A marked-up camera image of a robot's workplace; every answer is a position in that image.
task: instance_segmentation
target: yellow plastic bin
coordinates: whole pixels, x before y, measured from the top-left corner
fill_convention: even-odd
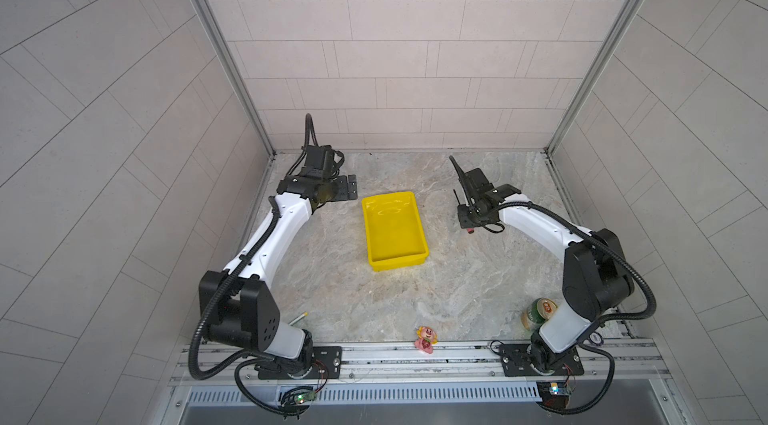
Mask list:
[[[364,198],[368,263],[373,271],[421,265],[429,256],[412,191]]]

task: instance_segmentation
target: work surface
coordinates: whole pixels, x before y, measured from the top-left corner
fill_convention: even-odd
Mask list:
[[[357,175],[360,198],[413,191],[429,257],[375,273],[360,200],[329,203],[299,230],[276,273],[272,294],[283,320],[310,312],[299,326],[316,343],[415,340],[420,325],[440,340],[530,336],[520,311],[537,297],[562,303],[562,262],[514,228],[500,235],[459,228],[453,190],[462,192],[450,154],[464,170],[479,167],[492,183],[509,183],[568,217],[542,153],[349,153],[342,174]],[[277,155],[266,195],[275,194],[296,158]],[[256,224],[268,210],[265,196]],[[620,335],[616,325],[602,333]]]

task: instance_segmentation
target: metal bracket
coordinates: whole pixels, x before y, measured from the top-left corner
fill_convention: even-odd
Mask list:
[[[342,175],[333,179],[339,184],[339,191],[331,201],[357,200],[357,175]]]
[[[527,343],[503,343],[498,346],[498,353],[502,355],[502,367],[506,377],[530,377],[536,371],[531,366],[531,359],[528,356]],[[576,351],[576,347],[570,351],[560,361],[554,364],[554,373],[546,377],[565,377],[568,375],[568,365],[571,368],[571,375],[584,375],[584,367],[581,365],[581,358]]]
[[[312,359],[322,362],[328,370],[328,379],[339,378],[341,372],[341,347],[314,347],[312,348]],[[287,372],[279,371],[259,371],[259,380],[292,380]],[[317,367],[310,368],[310,371],[302,377],[302,380],[318,380],[320,371]]]

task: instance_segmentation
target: side wall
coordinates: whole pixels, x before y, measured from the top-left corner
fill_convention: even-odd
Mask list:
[[[210,4],[278,149],[541,149],[622,1]]]
[[[646,0],[554,152],[583,222],[652,286],[639,333],[699,425],[768,420],[766,70],[768,0]]]
[[[266,151],[189,0],[0,22],[0,421],[135,425]]]

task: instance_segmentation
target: green can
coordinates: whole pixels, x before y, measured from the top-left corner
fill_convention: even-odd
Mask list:
[[[549,298],[537,298],[520,316],[525,330],[536,330],[552,318],[558,306]]]

